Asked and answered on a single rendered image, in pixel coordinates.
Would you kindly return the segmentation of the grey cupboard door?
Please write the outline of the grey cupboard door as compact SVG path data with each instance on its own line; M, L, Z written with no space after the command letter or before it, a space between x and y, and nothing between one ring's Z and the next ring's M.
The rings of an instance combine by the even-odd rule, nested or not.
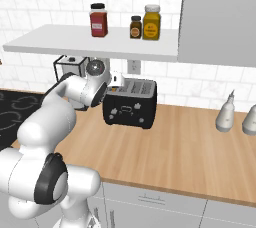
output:
M107 199L109 228L199 228L202 217Z

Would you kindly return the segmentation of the narrow grey drawer front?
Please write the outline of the narrow grey drawer front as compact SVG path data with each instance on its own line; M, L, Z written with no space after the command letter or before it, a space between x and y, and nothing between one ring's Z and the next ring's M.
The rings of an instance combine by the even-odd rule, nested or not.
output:
M256 208L208 200L200 228L256 228Z

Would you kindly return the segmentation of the white pointed-cap bottle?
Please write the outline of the white pointed-cap bottle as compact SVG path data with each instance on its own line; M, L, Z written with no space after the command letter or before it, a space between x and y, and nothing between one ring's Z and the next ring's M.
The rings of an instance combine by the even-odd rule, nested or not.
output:
M234 92L231 92L216 118L215 126L220 132L228 132L234 124Z

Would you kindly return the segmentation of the white wall socket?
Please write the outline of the white wall socket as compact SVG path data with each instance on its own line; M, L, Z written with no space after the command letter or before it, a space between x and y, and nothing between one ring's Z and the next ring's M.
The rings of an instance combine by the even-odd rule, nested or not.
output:
M127 70L129 74L141 74L141 61L140 60L128 60Z

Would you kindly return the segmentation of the white box with black frame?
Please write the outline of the white box with black frame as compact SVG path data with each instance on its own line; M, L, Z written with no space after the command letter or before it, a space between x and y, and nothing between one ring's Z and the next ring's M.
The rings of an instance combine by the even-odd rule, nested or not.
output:
M73 57L62 55L58 59L53 62L54 72L56 81L59 81L59 76L57 72L57 66L60 65L62 68L62 72L64 74L72 72L75 75L79 75L80 77L85 76L85 63L88 60L87 57Z

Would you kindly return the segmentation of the small brown spice jar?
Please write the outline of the small brown spice jar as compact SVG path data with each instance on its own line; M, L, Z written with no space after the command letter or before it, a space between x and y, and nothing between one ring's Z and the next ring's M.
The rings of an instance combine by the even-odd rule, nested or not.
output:
M130 37L133 39L141 38L142 23L140 16L132 16L130 24Z

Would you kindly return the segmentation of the wide grey drawer front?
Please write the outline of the wide grey drawer front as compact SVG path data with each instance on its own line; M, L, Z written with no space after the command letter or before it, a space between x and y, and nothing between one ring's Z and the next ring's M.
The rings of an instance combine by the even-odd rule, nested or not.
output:
M194 216L201 216L203 214L206 201L200 198L190 196L183 196L178 194L160 192L155 190L148 190L137 187L130 187L112 183L103 183L105 197L109 200L117 202L131 203L138 206L145 206L149 208L156 208L161 210L169 210L175 213L184 213ZM158 205L154 203L138 201L138 196L146 194L148 197L165 200L165 205Z

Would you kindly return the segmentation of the white wall shelf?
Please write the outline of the white wall shelf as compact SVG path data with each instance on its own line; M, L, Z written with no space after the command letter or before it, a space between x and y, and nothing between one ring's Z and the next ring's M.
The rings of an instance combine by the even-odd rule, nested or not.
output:
M3 45L6 52L176 62L178 31L163 29L158 41L131 39L129 29L111 27L103 38L88 26L44 25Z

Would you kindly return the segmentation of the yellow jar white lid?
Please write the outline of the yellow jar white lid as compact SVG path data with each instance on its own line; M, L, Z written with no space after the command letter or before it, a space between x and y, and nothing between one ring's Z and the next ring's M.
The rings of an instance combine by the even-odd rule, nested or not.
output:
M143 18L143 38L145 40L158 40L160 36L160 6L147 4Z

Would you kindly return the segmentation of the red spice jar black lid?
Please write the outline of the red spice jar black lid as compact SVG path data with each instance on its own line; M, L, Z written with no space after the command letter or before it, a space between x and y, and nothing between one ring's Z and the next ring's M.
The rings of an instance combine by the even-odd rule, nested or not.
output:
M91 5L90 26L93 37L105 37L108 34L107 11L104 3Z

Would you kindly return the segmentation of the grey wall cupboard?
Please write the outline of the grey wall cupboard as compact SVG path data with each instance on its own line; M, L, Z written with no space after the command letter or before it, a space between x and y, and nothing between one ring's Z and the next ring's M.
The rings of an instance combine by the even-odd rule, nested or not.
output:
M178 60L256 67L256 0L183 0Z

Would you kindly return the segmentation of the black hob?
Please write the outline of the black hob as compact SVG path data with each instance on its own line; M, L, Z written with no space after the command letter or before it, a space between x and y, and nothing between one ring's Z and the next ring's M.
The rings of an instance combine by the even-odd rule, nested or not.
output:
M41 106L42 94L0 90L0 151L17 139L20 125Z

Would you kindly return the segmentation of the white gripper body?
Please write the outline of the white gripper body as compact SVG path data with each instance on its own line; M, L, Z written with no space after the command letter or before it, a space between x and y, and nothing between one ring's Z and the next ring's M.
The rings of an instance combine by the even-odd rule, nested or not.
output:
M125 77L117 72L115 75L115 86L116 87L123 87L125 85Z

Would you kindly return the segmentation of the black toaster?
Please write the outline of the black toaster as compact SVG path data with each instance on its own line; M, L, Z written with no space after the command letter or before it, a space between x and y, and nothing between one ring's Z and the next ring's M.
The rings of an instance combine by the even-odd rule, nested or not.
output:
M108 88L103 100L103 117L107 124L150 129L157 105L157 83L154 80L126 78L116 90Z

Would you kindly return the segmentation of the grey cupboard front panel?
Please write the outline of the grey cupboard front panel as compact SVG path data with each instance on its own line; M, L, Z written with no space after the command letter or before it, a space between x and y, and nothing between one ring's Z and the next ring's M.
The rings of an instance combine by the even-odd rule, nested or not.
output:
M100 186L98 192L88 199L88 206L90 211L99 220L101 227L108 228L103 186Z

